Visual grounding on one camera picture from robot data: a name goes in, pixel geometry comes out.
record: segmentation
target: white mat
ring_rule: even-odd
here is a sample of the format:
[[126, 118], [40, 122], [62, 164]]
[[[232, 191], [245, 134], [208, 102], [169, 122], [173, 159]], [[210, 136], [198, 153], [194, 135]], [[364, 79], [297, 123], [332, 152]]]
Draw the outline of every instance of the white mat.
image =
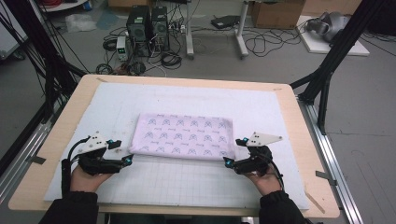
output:
[[[100, 131], [121, 140], [120, 151], [107, 152], [107, 159], [128, 154], [140, 113], [224, 117], [233, 120], [236, 138], [254, 131], [283, 137], [269, 146], [281, 173], [286, 192], [301, 209], [308, 208], [304, 187], [290, 146], [276, 95], [264, 91], [166, 87], [102, 83], [84, 113], [63, 158], [71, 146]], [[248, 157], [245, 147], [236, 147], [238, 160]], [[260, 207], [261, 195], [242, 175], [227, 169], [222, 161], [193, 161], [134, 156], [134, 163], [113, 175], [97, 191], [100, 203]], [[61, 197], [61, 167], [58, 165], [45, 200]]]
[[[310, 19], [313, 19], [313, 17], [300, 16], [300, 19], [297, 21], [297, 26], [300, 27], [299, 26], [300, 24]], [[320, 35], [317, 35], [314, 31], [311, 32], [305, 31], [304, 33], [304, 30], [305, 30], [304, 27], [302, 29], [298, 29], [298, 31], [302, 33], [301, 38], [303, 39], [304, 44], [308, 49], [308, 52], [329, 53], [330, 47], [328, 42], [324, 41], [323, 38]], [[356, 41], [355, 46], [353, 46], [352, 49], [350, 49], [347, 55], [369, 56], [370, 52], [358, 40]]]

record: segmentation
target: computer tower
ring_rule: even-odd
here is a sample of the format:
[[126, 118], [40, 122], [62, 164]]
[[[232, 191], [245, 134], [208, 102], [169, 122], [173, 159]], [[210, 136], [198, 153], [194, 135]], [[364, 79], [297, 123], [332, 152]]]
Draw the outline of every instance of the computer tower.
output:
[[156, 50], [169, 50], [169, 31], [166, 7], [155, 7], [151, 11], [151, 22]]
[[126, 22], [126, 28], [132, 46], [134, 43], [150, 41], [153, 35], [149, 6], [132, 6], [128, 21]]
[[136, 43], [134, 45], [134, 54], [139, 57], [151, 56], [151, 50], [154, 50], [154, 45], [148, 42]]

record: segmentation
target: equipment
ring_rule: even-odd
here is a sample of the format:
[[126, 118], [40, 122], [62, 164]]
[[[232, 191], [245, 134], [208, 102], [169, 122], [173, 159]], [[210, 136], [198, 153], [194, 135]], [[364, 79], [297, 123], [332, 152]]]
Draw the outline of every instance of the equipment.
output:
[[148, 6], [132, 6], [126, 22], [131, 42], [145, 42], [152, 38], [152, 27]]
[[126, 44], [125, 36], [117, 37], [117, 54], [119, 55], [119, 59], [122, 62], [128, 60], [129, 51], [126, 48]]
[[155, 7], [151, 11], [151, 22], [155, 35], [155, 48], [169, 50], [168, 17], [166, 7]]
[[126, 22], [134, 54], [140, 57], [150, 55], [150, 40], [153, 37], [148, 6], [132, 6]]
[[348, 17], [339, 12], [324, 12], [319, 18], [309, 20], [306, 24], [307, 31], [315, 31], [326, 42], [332, 43], [339, 36], [349, 21]]
[[216, 18], [212, 20], [211, 23], [218, 29], [224, 29], [239, 24], [240, 20], [241, 20], [240, 16], [225, 16], [225, 17]]
[[[85, 143], [85, 145], [71, 160], [74, 149], [81, 143]], [[67, 159], [62, 160], [62, 195], [65, 196], [70, 190], [71, 165], [74, 161], [78, 161], [78, 165], [89, 175], [115, 174], [119, 173], [123, 167], [131, 165], [134, 154], [123, 157], [119, 161], [103, 158], [107, 149], [118, 148], [120, 145], [121, 141], [114, 142], [111, 139], [106, 141], [99, 132], [75, 143], [70, 149]]]
[[[258, 139], [262, 134], [254, 133], [251, 139]], [[239, 175], [247, 175], [256, 172], [257, 175], [266, 175], [268, 170], [272, 169], [279, 184], [284, 190], [283, 179], [275, 163], [273, 162], [272, 152], [268, 146], [264, 146], [261, 141], [249, 140], [248, 138], [236, 139], [236, 144], [241, 147], [247, 147], [250, 152], [250, 157], [241, 161], [223, 157], [225, 167], [234, 169]]]

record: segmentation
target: desk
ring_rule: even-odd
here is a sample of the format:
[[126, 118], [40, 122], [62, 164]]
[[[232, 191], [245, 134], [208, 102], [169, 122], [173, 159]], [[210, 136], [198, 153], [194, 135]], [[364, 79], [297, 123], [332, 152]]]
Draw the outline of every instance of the desk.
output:
[[[194, 58], [194, 48], [192, 45], [192, 33], [191, 33], [191, 0], [187, 0], [187, 23], [186, 23], [186, 49], [187, 49], [187, 56], [190, 59]], [[245, 26], [245, 18], [248, 14], [248, 1], [243, 1], [242, 9], [241, 9], [241, 18], [239, 21], [239, 27], [235, 30], [235, 37], [238, 43], [239, 49], [241, 50], [241, 59], [248, 56], [248, 49], [245, 45], [244, 38], [242, 37], [242, 32]]]
[[[90, 104], [96, 88], [101, 82], [134, 83], [147, 85], [206, 87], [236, 90], [273, 91], [287, 124], [290, 143], [304, 180], [304, 189], [310, 209], [303, 211], [305, 217], [338, 217], [339, 210], [326, 179], [315, 176], [315, 171], [323, 172], [318, 154], [304, 122], [294, 93], [289, 85], [269, 83], [247, 83], [235, 81], [216, 81], [198, 79], [178, 79], [159, 77], [113, 77], [85, 76], [78, 84], [62, 115], [58, 118], [48, 139], [38, 152], [46, 158], [42, 165], [33, 163], [12, 196], [8, 206], [14, 210], [47, 210], [50, 203], [44, 202], [44, 195], [50, 184], [53, 172], [64, 149], [73, 136], [74, 130]], [[100, 204], [100, 212], [109, 213], [146, 213], [177, 215], [218, 215], [255, 217], [257, 209], [150, 206], [128, 204]]]

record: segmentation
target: gray floor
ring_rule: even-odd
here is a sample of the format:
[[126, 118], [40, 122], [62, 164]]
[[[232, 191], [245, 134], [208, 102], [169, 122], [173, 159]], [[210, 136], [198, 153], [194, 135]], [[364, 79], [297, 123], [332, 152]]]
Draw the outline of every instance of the gray floor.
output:
[[[61, 21], [65, 15], [73, 13], [85, 12], [75, 8], [54, 17], [56, 21]], [[95, 21], [104, 17], [102, 9], [88, 14]], [[201, 18], [193, 22], [208, 24], [209, 20]], [[123, 26], [126, 20], [112, 22], [114, 24], [107, 24], [106, 29], [64, 34], [90, 71], [103, 62], [103, 37]], [[396, 53], [395, 43], [371, 41]], [[325, 57], [308, 53], [304, 44], [300, 43], [285, 45], [264, 58], [250, 54], [241, 61], [233, 36], [213, 32], [194, 34], [194, 43], [197, 51], [194, 60], [188, 60], [185, 50], [182, 50], [182, 66], [177, 70], [165, 70], [167, 77], [291, 83], [315, 71]], [[393, 173], [396, 170], [396, 57], [363, 40], [361, 43], [370, 51], [370, 56], [347, 56], [333, 76], [326, 129], [363, 221], [392, 223], [396, 220], [396, 196], [393, 192], [396, 184]], [[64, 50], [69, 55], [68, 61], [80, 66], [65, 45]], [[159, 69], [152, 69], [146, 75], [165, 76]], [[0, 86], [2, 157], [44, 99], [33, 67], [27, 60], [8, 60], [0, 65]], [[10, 211], [8, 200], [9, 196], [0, 206], [1, 223], [37, 223], [41, 218], [42, 213]], [[343, 216], [314, 220], [346, 223]]]

